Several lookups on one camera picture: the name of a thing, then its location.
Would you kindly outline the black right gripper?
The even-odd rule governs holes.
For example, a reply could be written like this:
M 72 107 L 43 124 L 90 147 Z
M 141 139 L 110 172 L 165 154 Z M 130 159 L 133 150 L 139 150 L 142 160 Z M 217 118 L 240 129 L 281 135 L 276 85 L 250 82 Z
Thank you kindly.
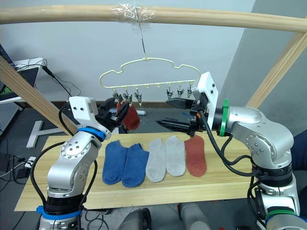
M 190 137 L 194 137 L 196 132 L 206 131 L 205 123 L 207 122 L 205 112 L 207 109 L 208 98 L 204 92 L 200 94 L 199 100 L 191 100 L 184 98 L 171 98 L 166 100 L 166 104 L 177 109 L 191 109 L 192 119 L 190 123 L 178 121 L 176 119 L 159 119 L 156 123 L 174 132 L 185 133 Z

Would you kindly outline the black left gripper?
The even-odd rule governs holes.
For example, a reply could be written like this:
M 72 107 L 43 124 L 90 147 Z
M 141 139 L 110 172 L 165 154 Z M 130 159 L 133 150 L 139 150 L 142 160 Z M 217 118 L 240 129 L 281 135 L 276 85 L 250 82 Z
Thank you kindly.
M 113 132 L 115 128 L 120 126 L 120 123 L 129 110 L 129 103 L 117 103 L 116 121 L 115 116 L 109 111 L 111 108 L 115 107 L 115 105 L 115 98 L 108 98 L 98 107 L 98 114 L 95 116 L 96 121 L 110 132 Z

